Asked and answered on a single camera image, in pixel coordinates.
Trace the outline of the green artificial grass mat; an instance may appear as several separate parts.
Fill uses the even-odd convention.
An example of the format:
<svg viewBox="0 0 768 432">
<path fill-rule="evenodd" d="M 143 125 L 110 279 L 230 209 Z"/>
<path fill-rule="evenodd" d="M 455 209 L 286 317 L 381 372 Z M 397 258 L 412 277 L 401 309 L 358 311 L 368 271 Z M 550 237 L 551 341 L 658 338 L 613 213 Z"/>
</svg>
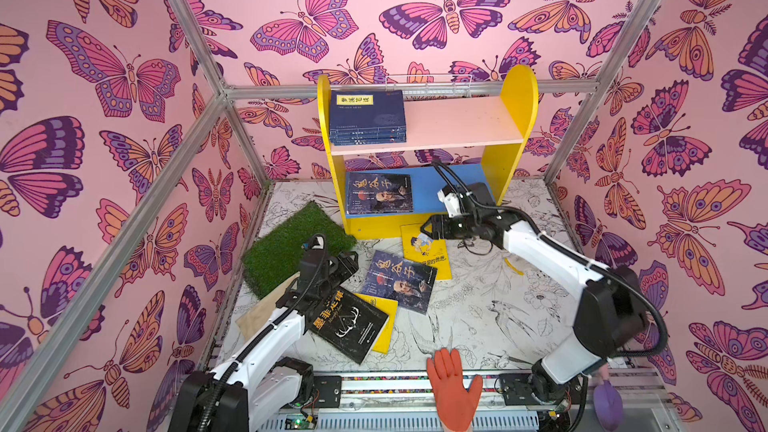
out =
<svg viewBox="0 0 768 432">
<path fill-rule="evenodd" d="M 351 251 L 357 240 L 345 233 L 314 201 L 257 239 L 245 253 L 244 281 L 250 291 L 263 299 L 299 270 L 305 244 L 322 234 L 330 255 Z"/>
</svg>

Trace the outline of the beige cloth glove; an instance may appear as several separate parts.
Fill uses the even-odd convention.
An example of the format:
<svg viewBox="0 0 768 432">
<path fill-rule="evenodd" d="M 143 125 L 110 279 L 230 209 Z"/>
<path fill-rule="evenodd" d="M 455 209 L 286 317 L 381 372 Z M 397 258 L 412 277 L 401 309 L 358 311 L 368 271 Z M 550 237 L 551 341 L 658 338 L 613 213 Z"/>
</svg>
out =
<svg viewBox="0 0 768 432">
<path fill-rule="evenodd" d="M 267 324 L 271 315 L 276 310 L 277 301 L 293 286 L 298 277 L 299 273 L 296 272 L 287 278 L 264 298 L 259 299 L 254 306 L 235 321 L 245 341 L 254 338 L 262 327 Z"/>
</svg>

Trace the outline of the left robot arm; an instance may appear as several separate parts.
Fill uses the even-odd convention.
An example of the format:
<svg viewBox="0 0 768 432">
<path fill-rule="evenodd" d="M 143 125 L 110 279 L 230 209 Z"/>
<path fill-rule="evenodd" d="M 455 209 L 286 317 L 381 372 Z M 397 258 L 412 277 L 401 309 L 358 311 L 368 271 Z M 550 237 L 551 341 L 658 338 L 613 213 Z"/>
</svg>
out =
<svg viewBox="0 0 768 432">
<path fill-rule="evenodd" d="M 197 371 L 182 383 L 170 431 L 257 431 L 285 406 L 312 403 L 313 366 L 286 355 L 312 322 L 312 314 L 359 270 L 355 251 L 328 251 L 322 234 L 303 245 L 298 275 L 280 287 L 275 309 L 259 331 L 226 362 Z"/>
</svg>

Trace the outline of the thin yellow book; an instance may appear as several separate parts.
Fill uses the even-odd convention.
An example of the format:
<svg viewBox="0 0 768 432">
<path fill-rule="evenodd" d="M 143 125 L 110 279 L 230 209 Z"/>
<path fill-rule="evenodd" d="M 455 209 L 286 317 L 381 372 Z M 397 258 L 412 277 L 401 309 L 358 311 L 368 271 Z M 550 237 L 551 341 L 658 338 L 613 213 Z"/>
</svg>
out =
<svg viewBox="0 0 768 432">
<path fill-rule="evenodd" d="M 356 296 L 387 315 L 387 321 L 379 332 L 377 340 L 373 344 L 372 351 L 383 355 L 388 354 L 394 330 L 394 322 L 399 307 L 398 302 L 393 299 L 375 297 L 360 293 L 356 293 Z"/>
</svg>

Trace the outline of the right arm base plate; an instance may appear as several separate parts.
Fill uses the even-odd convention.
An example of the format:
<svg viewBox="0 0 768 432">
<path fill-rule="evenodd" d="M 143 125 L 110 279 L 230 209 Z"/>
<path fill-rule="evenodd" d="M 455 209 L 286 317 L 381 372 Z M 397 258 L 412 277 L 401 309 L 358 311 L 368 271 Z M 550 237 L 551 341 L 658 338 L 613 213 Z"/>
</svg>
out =
<svg viewBox="0 0 768 432">
<path fill-rule="evenodd" d="M 581 383 L 573 379 L 557 384 L 544 373 L 515 371 L 500 374 L 496 389 L 507 406 L 556 409 L 567 407 L 578 398 Z"/>
</svg>

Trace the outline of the dark purple cover book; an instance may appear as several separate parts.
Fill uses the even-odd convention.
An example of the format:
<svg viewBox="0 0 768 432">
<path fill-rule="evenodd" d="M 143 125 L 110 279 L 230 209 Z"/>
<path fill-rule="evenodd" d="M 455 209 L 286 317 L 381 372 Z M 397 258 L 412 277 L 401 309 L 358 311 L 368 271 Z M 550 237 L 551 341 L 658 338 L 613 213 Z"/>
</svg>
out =
<svg viewBox="0 0 768 432">
<path fill-rule="evenodd" d="M 347 174 L 346 212 L 351 216 L 412 213 L 412 180 L 409 174 Z"/>
</svg>

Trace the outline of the purple plastic scoop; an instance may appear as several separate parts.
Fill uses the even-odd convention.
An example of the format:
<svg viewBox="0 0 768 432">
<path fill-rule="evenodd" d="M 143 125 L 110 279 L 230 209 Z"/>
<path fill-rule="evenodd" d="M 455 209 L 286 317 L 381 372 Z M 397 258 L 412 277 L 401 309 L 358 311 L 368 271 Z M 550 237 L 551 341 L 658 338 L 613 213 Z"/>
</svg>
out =
<svg viewBox="0 0 768 432">
<path fill-rule="evenodd" d="M 593 406 L 602 429 L 608 432 L 617 431 L 624 421 L 624 406 L 621 395 L 610 381 L 608 365 L 603 365 L 597 373 Z"/>
</svg>

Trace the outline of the black book yellow title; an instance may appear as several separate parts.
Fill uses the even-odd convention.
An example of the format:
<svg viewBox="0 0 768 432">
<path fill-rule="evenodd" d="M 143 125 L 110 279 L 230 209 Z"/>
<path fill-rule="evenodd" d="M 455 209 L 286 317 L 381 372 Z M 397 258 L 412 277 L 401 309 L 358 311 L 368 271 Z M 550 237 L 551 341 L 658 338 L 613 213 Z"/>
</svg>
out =
<svg viewBox="0 0 768 432">
<path fill-rule="evenodd" d="M 308 315 L 307 330 L 361 365 L 386 321 L 384 312 L 345 288 L 337 287 Z"/>
</svg>

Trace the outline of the navy book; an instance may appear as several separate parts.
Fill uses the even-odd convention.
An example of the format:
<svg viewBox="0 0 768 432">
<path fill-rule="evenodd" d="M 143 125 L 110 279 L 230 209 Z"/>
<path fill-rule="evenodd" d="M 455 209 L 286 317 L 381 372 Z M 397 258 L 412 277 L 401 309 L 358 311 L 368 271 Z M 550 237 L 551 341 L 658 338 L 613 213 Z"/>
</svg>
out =
<svg viewBox="0 0 768 432">
<path fill-rule="evenodd" d="M 382 138 L 399 138 L 407 140 L 406 135 L 399 135 L 399 136 L 367 136 L 367 137 L 351 137 L 351 136 L 336 136 L 336 137 L 330 137 L 330 141 L 332 142 L 338 142 L 338 141 L 348 141 L 348 140 L 366 140 L 366 139 L 382 139 Z"/>
<path fill-rule="evenodd" d="M 330 130 L 330 136 L 351 136 L 351 137 L 367 137 L 367 136 L 405 136 L 407 129 L 405 127 L 371 127 L 371 128 L 332 128 Z"/>
<path fill-rule="evenodd" d="M 404 98 L 401 91 L 331 93 L 331 130 L 370 129 L 406 126 Z"/>
<path fill-rule="evenodd" d="M 382 139 L 360 139 L 360 140 L 348 140 L 332 142 L 335 147 L 355 147 L 355 146 L 382 146 L 389 144 L 404 144 L 406 140 L 399 138 L 382 138 Z"/>
</svg>

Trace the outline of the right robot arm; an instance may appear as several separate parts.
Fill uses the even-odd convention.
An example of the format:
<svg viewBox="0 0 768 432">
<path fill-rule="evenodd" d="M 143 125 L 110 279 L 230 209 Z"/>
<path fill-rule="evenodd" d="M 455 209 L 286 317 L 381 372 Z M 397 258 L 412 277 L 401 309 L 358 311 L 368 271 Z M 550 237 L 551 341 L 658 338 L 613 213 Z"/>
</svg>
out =
<svg viewBox="0 0 768 432">
<path fill-rule="evenodd" d="M 629 267 L 611 267 L 566 247 L 521 209 L 493 205 L 482 183 L 447 184 L 437 193 L 442 214 L 421 230 L 433 239 L 479 238 L 530 263 L 577 299 L 569 335 L 531 368 L 530 381 L 563 386 L 615 357 L 658 355 L 667 327 Z"/>
</svg>

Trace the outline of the aluminium rail base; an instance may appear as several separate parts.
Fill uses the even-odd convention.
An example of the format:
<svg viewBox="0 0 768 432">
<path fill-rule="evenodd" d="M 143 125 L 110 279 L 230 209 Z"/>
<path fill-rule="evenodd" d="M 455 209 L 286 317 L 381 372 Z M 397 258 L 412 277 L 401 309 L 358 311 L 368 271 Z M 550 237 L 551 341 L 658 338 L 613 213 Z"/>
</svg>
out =
<svg viewBox="0 0 768 432">
<path fill-rule="evenodd" d="M 556 409 L 507 406 L 497 392 L 500 374 L 525 371 L 479 372 L 483 392 L 472 427 L 474 431 L 599 431 L 593 391 L 597 380 L 585 384 L 567 407 Z M 440 431 L 432 388 L 424 372 L 316 372 L 342 377 L 338 409 L 285 406 L 257 431 L 285 431 L 288 414 L 316 415 L 314 430 L 303 431 Z M 681 431 L 683 425 L 657 374 L 649 369 L 622 369 L 610 376 L 621 395 L 624 421 L 618 431 Z"/>
</svg>

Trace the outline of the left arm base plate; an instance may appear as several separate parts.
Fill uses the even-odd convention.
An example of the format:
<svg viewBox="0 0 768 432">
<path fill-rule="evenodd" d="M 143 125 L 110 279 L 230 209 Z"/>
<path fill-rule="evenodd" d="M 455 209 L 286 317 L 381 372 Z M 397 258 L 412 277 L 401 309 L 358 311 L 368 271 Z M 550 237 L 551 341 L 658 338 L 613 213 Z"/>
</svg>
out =
<svg viewBox="0 0 768 432">
<path fill-rule="evenodd" d="M 342 377 L 312 375 L 302 381 L 297 403 L 300 408 L 338 409 L 341 403 Z"/>
</svg>

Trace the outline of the red rubber glove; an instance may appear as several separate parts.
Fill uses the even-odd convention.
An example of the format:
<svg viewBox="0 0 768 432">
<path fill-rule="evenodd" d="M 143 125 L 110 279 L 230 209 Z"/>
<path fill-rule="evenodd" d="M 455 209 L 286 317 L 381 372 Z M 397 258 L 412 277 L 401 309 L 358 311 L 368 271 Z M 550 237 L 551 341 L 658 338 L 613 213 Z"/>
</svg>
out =
<svg viewBox="0 0 768 432">
<path fill-rule="evenodd" d="M 427 359 L 426 371 L 443 429 L 472 431 L 472 422 L 483 392 L 482 377 L 475 375 L 465 387 L 460 352 L 447 348 L 436 351 Z"/>
</svg>

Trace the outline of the yellow cartoon cover book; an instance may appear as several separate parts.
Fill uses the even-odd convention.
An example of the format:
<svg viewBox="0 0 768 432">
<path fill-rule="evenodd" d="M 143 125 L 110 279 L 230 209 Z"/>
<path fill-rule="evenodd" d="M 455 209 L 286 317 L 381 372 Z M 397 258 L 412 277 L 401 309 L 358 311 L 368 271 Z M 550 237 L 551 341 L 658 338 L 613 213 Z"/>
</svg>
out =
<svg viewBox="0 0 768 432">
<path fill-rule="evenodd" d="M 445 240 L 431 239 L 418 224 L 402 226 L 401 238 L 406 259 L 435 268 L 437 281 L 453 278 Z"/>
</svg>

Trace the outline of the yellow pink blue bookshelf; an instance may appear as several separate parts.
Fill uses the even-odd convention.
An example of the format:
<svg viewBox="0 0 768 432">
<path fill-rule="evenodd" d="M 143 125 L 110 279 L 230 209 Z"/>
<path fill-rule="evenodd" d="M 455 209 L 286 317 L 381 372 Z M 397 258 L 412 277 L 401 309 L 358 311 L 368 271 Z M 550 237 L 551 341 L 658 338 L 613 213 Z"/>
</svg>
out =
<svg viewBox="0 0 768 432">
<path fill-rule="evenodd" d="M 317 101 L 321 137 L 329 161 L 345 232 L 360 240 L 397 238 L 404 225 L 422 224 L 442 214 L 437 193 L 445 176 L 456 174 L 472 184 L 485 183 L 496 205 L 505 197 L 533 131 L 539 109 L 539 85 L 531 67 L 513 67 L 496 95 L 404 101 L 406 143 L 335 147 L 330 141 L 331 93 L 320 78 Z M 347 174 L 409 174 L 412 213 L 351 216 L 346 212 Z"/>
</svg>

